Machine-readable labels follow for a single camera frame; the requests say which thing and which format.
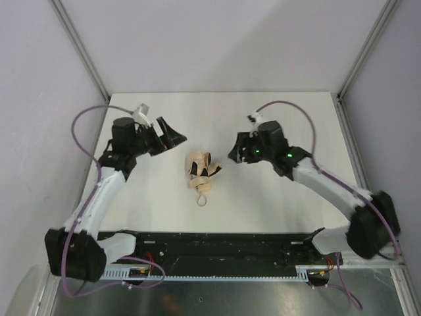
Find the beige folding umbrella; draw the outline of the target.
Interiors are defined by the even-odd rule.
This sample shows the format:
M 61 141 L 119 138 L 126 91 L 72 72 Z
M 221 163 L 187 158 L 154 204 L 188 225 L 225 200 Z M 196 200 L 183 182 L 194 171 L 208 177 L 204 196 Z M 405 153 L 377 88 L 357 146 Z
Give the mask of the beige folding umbrella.
M 221 170 L 222 164 L 213 162 L 210 152 L 193 151 L 187 156 L 188 186 L 197 192 L 199 207 L 207 205 L 206 193 L 212 190 L 211 177 Z

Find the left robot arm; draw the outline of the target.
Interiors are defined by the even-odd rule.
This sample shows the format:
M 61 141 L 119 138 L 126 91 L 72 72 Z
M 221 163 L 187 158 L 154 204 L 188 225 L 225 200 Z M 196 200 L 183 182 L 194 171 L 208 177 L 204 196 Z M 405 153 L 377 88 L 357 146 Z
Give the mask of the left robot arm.
M 162 117 L 157 122 L 162 135 L 156 133 L 153 125 L 140 123 L 134 118 L 114 120 L 112 138 L 96 163 L 98 177 L 92 191 L 80 202 L 63 227 L 51 228 L 45 235 L 53 275 L 97 282 L 107 265 L 134 252 L 134 235 L 117 232 L 99 240 L 99 229 L 111 202 L 135 168 L 136 159 L 145 154 L 152 157 L 159 155 L 187 140 Z

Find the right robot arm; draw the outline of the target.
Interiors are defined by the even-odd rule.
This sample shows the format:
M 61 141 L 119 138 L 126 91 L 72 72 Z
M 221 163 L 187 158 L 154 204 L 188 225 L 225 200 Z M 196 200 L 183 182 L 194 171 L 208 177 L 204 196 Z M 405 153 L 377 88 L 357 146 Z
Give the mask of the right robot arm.
M 288 144 L 278 122 L 263 122 L 250 132 L 239 132 L 228 157 L 235 163 L 266 161 L 278 176 L 307 187 L 343 214 L 347 226 L 320 228 L 310 237 L 319 253 L 350 250 L 371 259 L 388 243 L 397 243 L 401 228 L 391 196 L 353 186 L 316 166 L 311 153 Z

